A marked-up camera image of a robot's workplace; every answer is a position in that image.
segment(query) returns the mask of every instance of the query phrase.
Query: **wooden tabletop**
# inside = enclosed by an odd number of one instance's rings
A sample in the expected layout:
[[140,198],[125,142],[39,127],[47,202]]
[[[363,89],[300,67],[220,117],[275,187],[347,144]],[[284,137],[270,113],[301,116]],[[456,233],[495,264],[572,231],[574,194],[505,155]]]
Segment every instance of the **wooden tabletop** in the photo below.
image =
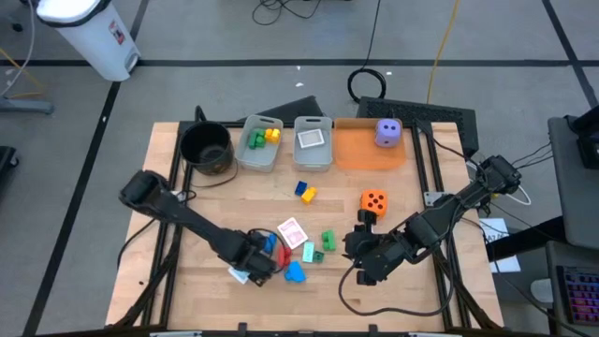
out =
[[[153,127],[144,169],[168,176],[177,138],[176,123],[157,123]],[[461,152],[460,138],[454,124],[433,124],[435,138]],[[237,144],[241,129],[230,129]],[[429,184],[432,185],[430,159],[426,141],[421,135],[422,153],[427,164]],[[414,145],[410,131],[403,130],[406,164],[387,171],[340,170],[334,165],[328,172],[298,172],[293,169],[293,130],[285,129],[276,165],[271,173],[240,168],[230,183],[198,189],[190,207],[221,227],[247,230],[276,227],[289,217],[295,217],[304,228],[316,250],[322,251],[320,234],[333,229],[337,250],[326,252],[322,264],[303,263],[307,281],[288,284],[282,274],[273,277],[262,287],[252,283],[240,284],[227,272],[228,265],[216,257],[198,236],[183,230],[173,302],[168,328],[172,330],[236,330],[246,322],[249,330],[320,330],[365,331],[376,324],[381,331],[442,331],[440,315],[416,317],[394,313],[361,317],[350,313],[339,301],[337,289],[350,261],[341,256],[342,238],[357,222],[356,213],[361,192],[380,188],[388,192],[387,215],[378,222],[375,231],[382,233],[399,224],[414,212],[424,209],[416,170]],[[468,184],[462,158],[437,148],[444,185],[448,192],[458,192]],[[226,176],[207,179],[199,173],[193,176],[194,185],[206,185]],[[181,189],[183,170],[177,182]],[[294,195],[298,180],[318,189],[310,205],[304,205]],[[477,221],[474,211],[465,217]],[[133,213],[128,236],[135,233],[148,218]],[[121,318],[148,282],[158,226],[136,239],[123,255],[107,323]],[[502,315],[491,277],[485,244],[480,229],[461,221],[454,231],[463,283],[479,305],[496,323],[502,325]],[[301,261],[302,248],[293,251],[292,259]],[[154,303],[153,321],[159,316],[163,289]],[[417,265],[403,263],[378,286],[358,286],[351,274],[343,287],[345,298],[360,311],[380,307],[401,307],[414,311],[432,311],[439,307],[432,258]],[[455,299],[452,302],[454,325],[459,325]]]

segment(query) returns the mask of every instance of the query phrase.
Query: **black pot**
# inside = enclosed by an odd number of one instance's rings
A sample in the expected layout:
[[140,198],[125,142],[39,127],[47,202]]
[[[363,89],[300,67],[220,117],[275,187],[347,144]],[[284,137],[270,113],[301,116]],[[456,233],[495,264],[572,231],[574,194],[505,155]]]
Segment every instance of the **black pot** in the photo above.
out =
[[179,149],[185,161],[202,174],[223,173],[233,163],[231,135],[216,122],[198,122],[191,126],[183,134]]

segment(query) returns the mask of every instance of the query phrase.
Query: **gray floor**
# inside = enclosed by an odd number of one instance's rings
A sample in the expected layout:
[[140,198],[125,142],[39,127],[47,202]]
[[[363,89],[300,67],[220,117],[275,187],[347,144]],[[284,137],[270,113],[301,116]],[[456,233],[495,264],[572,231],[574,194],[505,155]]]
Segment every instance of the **gray floor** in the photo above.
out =
[[[140,0],[114,0],[130,27]],[[284,13],[270,27],[251,20],[255,1],[151,0],[137,39],[146,60],[359,59],[365,56],[374,1],[324,0],[309,21]],[[592,0],[551,2],[579,59],[599,59],[599,28]],[[314,3],[290,6],[308,11]],[[443,37],[452,2],[383,0],[372,59],[432,59]],[[23,58],[28,42],[27,9],[18,1],[0,5],[0,23],[23,21],[25,32],[0,32],[0,47]],[[266,19],[263,13],[259,18]],[[463,0],[445,59],[567,60],[540,0]],[[77,60],[80,56],[52,29],[39,25],[37,60]],[[130,211],[116,198],[142,164],[154,122],[192,118],[199,104],[213,120],[236,120],[288,101],[315,95],[331,117],[354,116],[345,82],[355,66],[213,66],[136,69],[122,84],[83,196],[65,257],[39,332],[103,326]],[[426,100],[430,68],[379,66],[387,77],[387,97]],[[0,69],[0,78],[8,67]],[[0,335],[22,332],[51,250],[65,218],[81,166],[104,107],[110,83],[86,66],[31,67],[48,84],[56,105],[51,117],[0,115],[0,144],[19,149],[19,166],[0,202]],[[599,88],[599,69],[585,67]],[[378,84],[358,78],[357,92],[377,95]],[[33,89],[22,80],[15,93]],[[547,118],[581,114],[589,104],[570,66],[441,67],[431,102],[476,110],[481,153],[522,156],[548,141]],[[531,223],[559,214],[550,162],[523,170],[533,199],[525,207],[497,202]],[[492,216],[504,216],[495,211]],[[522,224],[507,217],[510,227]],[[524,272],[510,275],[526,285],[547,273],[543,255],[520,257]],[[547,331],[547,320],[524,305],[501,279],[496,285],[506,325]],[[533,317],[533,323],[526,317]]]

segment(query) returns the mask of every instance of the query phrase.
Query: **cable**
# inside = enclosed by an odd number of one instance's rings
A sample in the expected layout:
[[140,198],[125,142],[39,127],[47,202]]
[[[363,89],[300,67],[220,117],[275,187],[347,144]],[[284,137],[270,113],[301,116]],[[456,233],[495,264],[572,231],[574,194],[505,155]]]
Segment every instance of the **cable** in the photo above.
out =
[[453,28],[453,22],[456,20],[456,16],[458,15],[458,7],[460,6],[460,0],[456,0],[456,3],[453,5],[453,11],[451,12],[451,19],[449,19],[449,24],[447,25],[446,33],[443,36],[443,40],[441,41],[441,46],[439,46],[439,51],[437,52],[437,57],[434,59],[434,64],[431,69],[431,77],[429,78],[429,91],[427,92],[427,104],[431,101],[431,89],[432,82],[434,81],[434,73],[437,70],[437,65],[439,64],[439,59],[441,58],[441,54],[443,53],[443,48],[446,46],[447,37],[449,37],[449,32]]
[[432,138],[432,141],[434,141],[434,143],[435,143],[435,144],[437,144],[437,146],[439,146],[439,147],[440,147],[440,148],[442,148],[442,149],[448,150],[448,151],[450,151],[451,153],[453,153],[453,154],[455,154],[455,155],[457,155],[457,156],[460,156],[460,157],[464,158],[464,160],[465,160],[466,162],[471,162],[472,164],[474,164],[474,165],[476,166],[476,169],[477,169],[479,172],[481,172],[481,173],[482,173],[483,177],[485,178],[485,182],[487,182],[487,181],[489,180],[489,177],[487,177],[487,172],[485,172],[485,170],[483,170],[483,168],[481,168],[481,167],[480,167],[480,165],[478,165],[478,163],[476,163],[476,162],[475,162],[474,160],[472,160],[470,157],[468,157],[468,156],[465,156],[465,155],[463,155],[463,154],[461,154],[461,153],[457,152],[457,151],[456,151],[456,150],[454,150],[454,149],[450,149],[450,148],[446,147],[445,145],[443,145],[442,143],[440,143],[440,142],[439,142],[439,140],[437,140],[437,139],[436,139],[436,138],[435,138],[435,137],[432,135],[432,132],[431,132],[431,131],[429,131],[429,129],[428,129],[428,128],[427,128],[425,125],[422,125],[422,124],[421,124],[421,122],[420,122],[418,119],[415,119],[415,121],[416,121],[416,124],[417,124],[417,125],[419,125],[419,127],[418,127],[418,128],[419,128],[420,130],[422,130],[422,131],[423,131],[425,134],[427,134],[429,137],[431,137],[431,138]]
[[[21,70],[22,67],[19,66],[19,64],[13,60],[12,57],[10,57],[10,55],[8,55],[8,53],[3,50],[2,48],[0,48],[0,53],[4,55],[4,57],[7,58],[7,60],[17,69]],[[17,97],[25,97],[25,96],[30,96],[30,95],[44,95],[44,92],[46,91],[46,87],[45,85],[43,85],[40,81],[38,81],[33,75],[31,75],[29,73],[29,71],[22,69],[23,74],[25,74],[25,76],[27,77],[27,79],[29,79],[36,87],[37,89],[39,89],[41,92],[39,93],[25,93],[25,94],[15,94],[15,95],[11,95],[8,98],[17,98]]]
[[544,161],[548,161],[548,160],[549,160],[549,159],[551,159],[551,158],[553,158],[553,155],[551,155],[551,156],[549,156],[549,157],[547,157],[547,158],[541,159],[541,160],[537,160],[537,161],[535,161],[534,163],[531,163],[531,164],[522,165],[521,167],[518,167],[518,168],[516,168],[516,169],[525,169],[525,168],[529,168],[529,167],[531,167],[531,166],[533,166],[533,165],[536,165],[536,164],[543,163]]
[[[489,240],[487,239],[487,236],[483,233],[483,239],[485,240],[485,244],[489,244]],[[506,279],[501,270],[499,269],[499,264],[497,263],[497,261],[495,260],[495,252],[492,249],[491,246],[491,258],[493,260],[493,263],[495,264],[495,269],[497,270],[497,275],[504,281],[506,282],[509,286],[511,286],[514,290],[516,290],[520,296],[522,296],[525,300],[527,300],[530,304],[533,305],[534,308],[536,308],[536,310],[540,311],[541,314],[547,316],[549,319],[551,319],[552,321],[554,321],[555,323],[561,325],[564,329],[566,330],[570,330],[573,333],[582,336],[582,337],[591,337],[590,335],[577,330],[575,328],[570,327],[569,325],[563,323],[560,319],[558,319],[557,317],[555,317],[554,315],[548,313],[545,309],[543,309],[543,307],[541,305],[538,304],[537,300],[532,297],[531,295],[527,294],[525,291],[523,291],[522,289],[518,288],[516,285],[514,285],[511,281],[509,281],[508,279]]]
[[[475,225],[475,226],[479,227],[479,228],[480,228],[480,229],[481,229],[483,232],[485,231],[485,229],[484,229],[484,228],[482,228],[482,227],[481,227],[481,226],[480,226],[480,225],[479,225],[479,224],[478,224],[476,221],[474,221],[474,220],[468,219],[468,218],[466,218],[466,217],[462,217],[462,218],[461,218],[461,220],[466,220],[467,222],[471,223],[472,225]],[[481,221],[480,223],[481,223],[481,224],[483,224],[483,225],[485,225],[485,226],[486,226],[486,227],[488,227],[488,228],[491,228],[492,230],[494,230],[494,231],[496,231],[496,232],[498,232],[498,233],[502,233],[502,234],[506,234],[506,235],[509,235],[509,234],[510,234],[509,232],[502,231],[502,230],[499,230],[499,229],[495,229],[495,228],[493,228],[493,227],[491,227],[491,226],[489,226],[489,225],[485,224],[485,223],[484,223],[484,222],[482,222],[482,221]]]
[[514,160],[514,161],[512,162],[512,166],[514,166],[516,163],[518,163],[518,161],[522,161],[522,160],[524,160],[524,159],[526,159],[526,158],[528,158],[528,157],[531,157],[531,156],[533,156],[533,155],[537,154],[539,151],[541,151],[541,150],[545,149],[545,148],[546,148],[546,147],[548,147],[549,145],[551,145],[551,142],[548,142],[547,144],[545,144],[545,145],[541,146],[540,148],[536,149],[536,151],[534,151],[534,152],[533,152],[533,153],[531,153],[531,154],[525,155],[525,156],[523,156],[523,157],[521,157],[521,158],[519,158],[519,159],[516,159],[516,160]]
[[[469,167],[470,169],[477,169],[476,165],[471,162],[466,162],[466,166]],[[520,205],[531,206],[533,204],[533,200],[531,199],[531,197],[529,197],[528,193],[526,193],[526,191],[524,190],[524,187],[522,187],[522,184],[518,185],[518,190],[520,190],[520,192],[522,192],[522,194],[526,198],[526,201],[520,200],[512,195],[503,195],[503,196],[511,198],[512,200],[516,201]]]
[[546,155],[551,154],[553,155],[553,150],[549,149],[548,151],[546,151],[544,154],[541,154],[539,156],[536,156],[533,159],[530,159],[529,161],[527,161],[526,163],[524,163],[522,166],[527,166],[529,164],[531,164],[533,161],[539,160],[539,159],[544,159]]
[[556,238],[554,238],[554,237],[550,236],[549,234],[547,234],[547,233],[546,233],[546,232],[544,232],[543,230],[541,230],[541,229],[539,229],[539,228],[537,228],[537,227],[535,227],[535,226],[533,226],[533,225],[531,225],[531,224],[527,223],[526,221],[524,221],[524,220],[520,219],[519,217],[515,216],[514,214],[512,214],[512,213],[510,213],[510,212],[506,211],[505,209],[503,209],[503,208],[502,208],[502,207],[500,207],[499,205],[495,204],[494,202],[491,202],[490,204],[491,204],[491,205],[493,205],[493,206],[495,206],[495,207],[497,207],[498,209],[500,209],[501,211],[503,211],[505,214],[507,214],[507,215],[509,215],[509,216],[513,217],[514,219],[516,219],[516,220],[520,221],[520,222],[521,222],[522,224],[524,224],[526,227],[528,227],[528,228],[530,228],[530,229],[532,229],[532,230],[535,230],[535,231],[539,232],[541,235],[545,236],[546,238],[548,238],[548,239],[550,239],[550,240],[553,240],[553,241],[556,241],[556,242],[560,242],[560,241],[561,241],[561,240],[558,240],[558,239],[556,239]]
[[[453,217],[452,217],[452,224],[450,224],[449,229],[447,230],[447,232],[451,233],[451,231],[453,231],[453,228],[455,227],[455,225],[457,224],[456,218],[457,218],[457,213],[458,210],[460,209],[460,206],[456,207],[454,213],[453,213]],[[451,252],[452,251],[452,247],[455,245],[455,241],[452,235],[449,235],[447,237],[447,246],[446,246],[446,250],[447,252]],[[406,310],[406,309],[402,309],[402,308],[394,308],[394,307],[386,307],[386,308],[380,308],[374,311],[370,311],[370,312],[361,312],[356,310],[355,308],[353,308],[351,305],[349,305],[349,303],[345,300],[345,298],[343,297],[343,284],[345,283],[345,279],[347,278],[347,276],[349,275],[349,273],[357,266],[357,264],[359,263],[359,260],[354,261],[354,263],[349,267],[349,269],[343,274],[343,276],[341,277],[341,280],[339,281],[339,287],[337,289],[337,293],[339,294],[339,299],[341,300],[343,306],[345,306],[345,308],[347,308],[347,310],[349,310],[350,312],[359,315],[359,316],[371,316],[371,315],[378,315],[378,314],[382,314],[382,313],[399,313],[399,314],[406,314],[406,315],[415,315],[415,316],[420,316],[420,317],[429,317],[429,316],[434,316],[434,315],[439,315],[440,313],[442,313],[446,307],[449,305],[449,303],[451,302],[451,298],[453,297],[453,293],[454,293],[454,274],[453,272],[449,273],[449,291],[447,292],[447,298],[446,300],[441,304],[441,306],[439,307],[439,309],[431,311],[431,312],[427,312],[427,313],[421,313],[421,312],[415,312],[415,311],[411,311],[411,310]],[[447,261],[447,263],[449,264],[449,270],[453,271],[453,259],[449,259]]]
[[349,75],[349,77],[347,78],[347,92],[352,97],[352,99],[354,99],[354,102],[356,102],[356,103],[359,103],[359,98],[356,96],[356,94],[354,94],[354,89],[352,89],[352,83],[354,82],[355,76],[360,73],[366,73],[366,74],[373,75],[379,81],[379,83],[381,83],[381,93],[378,96],[379,98],[385,98],[385,95],[387,94],[387,81],[385,80],[385,77],[383,76],[383,74],[381,74],[380,72],[378,72],[376,70],[366,68],[368,61],[371,59],[371,52],[373,51],[374,32],[376,32],[376,24],[378,23],[378,12],[379,12],[380,7],[381,7],[381,0],[378,0],[378,3],[376,4],[376,14],[374,14],[374,25],[373,25],[373,32],[371,33],[371,42],[370,42],[370,46],[368,47],[368,54],[366,55],[366,60],[364,60],[364,64],[362,65],[362,67],[360,69],[352,72]]
[[[252,229],[250,229],[250,230],[247,231],[247,234],[248,235],[252,235],[252,232],[257,231],[257,230],[262,230],[262,231],[268,232],[270,234],[276,235],[277,236],[277,240],[279,242],[281,242],[281,245],[283,246],[283,248],[284,249],[286,248],[285,242],[283,241],[283,239],[281,239],[281,236],[277,232],[275,232],[274,230],[270,230],[270,229],[266,229],[266,228],[252,228]],[[285,266],[281,266],[281,268],[279,268],[278,270],[274,271],[273,273],[279,273],[279,272],[283,271],[284,269],[285,269]]]
[[[218,182],[218,183],[212,183],[212,184],[208,184],[208,185],[195,185],[193,183],[189,183],[191,186],[195,187],[195,188],[210,188],[210,187],[216,187],[216,186],[220,186],[222,184],[228,183],[230,181],[232,181],[233,179],[235,179],[237,177],[237,173],[239,172],[239,163],[237,162],[237,159],[233,159],[235,161],[235,173],[233,173],[233,176]],[[185,167],[183,166],[183,162],[179,164],[179,166],[182,168],[183,170],[183,175],[185,174]]]
[[[291,10],[291,8],[289,8],[287,6],[287,3],[291,1],[291,0],[287,0],[287,1],[283,1],[283,0],[260,0],[260,3],[256,6],[256,8],[254,8],[254,10],[252,11],[252,20],[259,24],[259,25],[271,25],[277,21],[279,21],[279,18],[281,17],[281,13],[283,12],[283,9],[285,9],[286,11],[288,11],[289,13],[297,16],[298,18],[302,18],[302,19],[310,19],[313,17],[313,15],[316,13],[316,10],[318,9],[318,7],[320,6],[320,2],[322,0],[318,0],[318,3],[316,4],[316,6],[314,6],[314,10],[312,11],[312,13],[310,15],[301,15],[298,14],[297,12]],[[265,8],[267,10],[270,11],[276,11],[277,12],[277,16],[274,18],[274,20],[270,21],[270,22],[260,22],[256,19],[256,13],[257,11],[261,8]]]
[[[184,193],[183,191],[177,193],[177,197],[183,193]],[[181,202],[187,202],[195,197],[197,197],[197,193],[195,191],[187,191],[187,196]],[[141,233],[143,233],[146,229],[148,229],[156,220],[157,220],[156,218],[153,218],[152,220],[150,220],[147,224],[145,224],[142,228],[140,228],[137,232],[135,232],[133,235],[131,235],[131,237],[124,242],[123,246],[121,247],[121,250],[119,251],[119,255],[117,256],[117,259],[116,259],[116,269],[117,270],[119,270],[119,267],[121,267],[121,258],[123,257],[123,253],[129,246],[129,244],[134,239],[136,239],[136,237],[138,237]]]
[[10,90],[10,88],[12,88],[13,85],[15,85],[15,82],[19,79],[19,77],[25,70],[25,68],[27,67],[27,64],[29,64],[29,60],[31,60],[31,55],[34,52],[34,45],[36,42],[36,14],[35,14],[36,10],[34,9],[34,5],[31,2],[31,0],[27,0],[27,2],[29,3],[29,12],[30,12],[30,18],[31,18],[31,41],[29,42],[29,52],[27,53],[25,62],[23,62],[21,68],[19,69],[19,72],[17,72],[17,75],[15,75],[15,77],[12,79],[12,81],[4,89],[2,94],[0,94],[0,96],[2,96],[2,97],[5,96],[5,94],[8,92],[8,90]]

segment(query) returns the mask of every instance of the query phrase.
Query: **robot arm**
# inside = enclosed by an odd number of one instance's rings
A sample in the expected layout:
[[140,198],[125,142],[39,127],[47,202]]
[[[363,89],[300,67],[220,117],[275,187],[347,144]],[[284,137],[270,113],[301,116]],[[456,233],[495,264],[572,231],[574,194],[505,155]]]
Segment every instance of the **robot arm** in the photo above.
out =
[[239,271],[248,271],[249,279],[258,286],[270,279],[276,264],[260,253],[266,242],[264,236],[257,232],[249,235],[240,230],[220,228],[182,205],[167,186],[167,180],[161,175],[140,170],[121,190],[119,200],[134,211],[182,225],[196,233],[226,263]]
[[447,195],[424,212],[414,213],[387,234],[373,234],[375,216],[358,213],[354,231],[345,235],[345,256],[354,260],[358,284],[375,286],[387,279],[404,260],[417,264],[434,252],[450,235],[463,214],[494,193],[514,193],[520,173],[503,157],[493,156],[481,163],[476,179],[456,195]]

